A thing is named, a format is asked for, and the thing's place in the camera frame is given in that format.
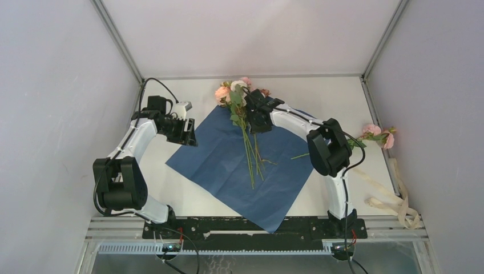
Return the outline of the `blue wrapping paper sheet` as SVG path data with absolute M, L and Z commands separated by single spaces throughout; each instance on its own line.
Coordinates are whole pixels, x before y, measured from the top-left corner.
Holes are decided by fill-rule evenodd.
M 195 130 L 197 146 L 181 146 L 166 165 L 263 230 L 274 233 L 313 172 L 305 139 L 280 127 L 257 134 L 266 161 L 249 171 L 243 132 L 216 106 Z

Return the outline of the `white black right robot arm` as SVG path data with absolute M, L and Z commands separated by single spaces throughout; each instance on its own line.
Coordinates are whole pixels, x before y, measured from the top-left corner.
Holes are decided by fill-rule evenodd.
M 288 106 L 283 100 L 266 98 L 260 90 L 243 89 L 251 133 L 283 128 L 306 141 L 313 168 L 325 178 L 329 194 L 330 231 L 345 237 L 352 231 L 357 212 L 350 203 L 346 173 L 352 149 L 339 122 L 316 119 Z

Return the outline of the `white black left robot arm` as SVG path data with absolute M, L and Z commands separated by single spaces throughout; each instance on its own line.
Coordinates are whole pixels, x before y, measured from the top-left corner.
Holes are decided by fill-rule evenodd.
M 94 205 L 103 216 L 134 214 L 155 223 L 165 238 L 177 234 L 179 224 L 172 219 L 173 209 L 149 195 L 139 161 L 157 135 L 171 143 L 197 146 L 195 121 L 187 117 L 191 108 L 189 101 L 173 103 L 162 96 L 149 96 L 147 106 L 133 114 L 116 149 L 94 161 Z

